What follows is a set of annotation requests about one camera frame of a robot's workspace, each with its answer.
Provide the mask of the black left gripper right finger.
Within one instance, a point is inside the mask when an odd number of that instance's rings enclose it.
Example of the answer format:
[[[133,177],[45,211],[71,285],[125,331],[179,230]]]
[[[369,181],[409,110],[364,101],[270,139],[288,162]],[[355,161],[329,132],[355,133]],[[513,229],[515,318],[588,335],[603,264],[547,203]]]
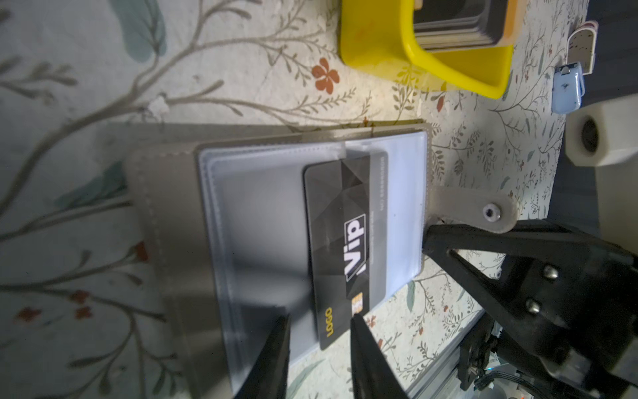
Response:
[[[350,332],[353,396],[357,399],[407,398],[360,314],[352,317]]]

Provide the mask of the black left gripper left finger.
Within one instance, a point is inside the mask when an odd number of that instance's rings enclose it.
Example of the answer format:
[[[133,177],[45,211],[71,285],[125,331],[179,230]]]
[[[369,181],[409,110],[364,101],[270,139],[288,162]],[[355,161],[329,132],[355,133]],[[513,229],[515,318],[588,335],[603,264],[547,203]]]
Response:
[[[290,316],[282,316],[277,319],[244,385],[235,395],[235,399],[282,399],[287,396],[290,337]]]

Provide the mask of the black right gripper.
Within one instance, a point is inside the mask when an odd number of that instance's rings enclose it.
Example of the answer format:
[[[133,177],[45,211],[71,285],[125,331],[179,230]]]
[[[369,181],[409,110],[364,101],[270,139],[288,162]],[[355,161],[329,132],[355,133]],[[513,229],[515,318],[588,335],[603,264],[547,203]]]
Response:
[[[637,396],[636,254],[552,221],[502,234],[435,225],[422,249],[553,379],[588,397]],[[491,279],[453,249],[507,254],[504,271]]]

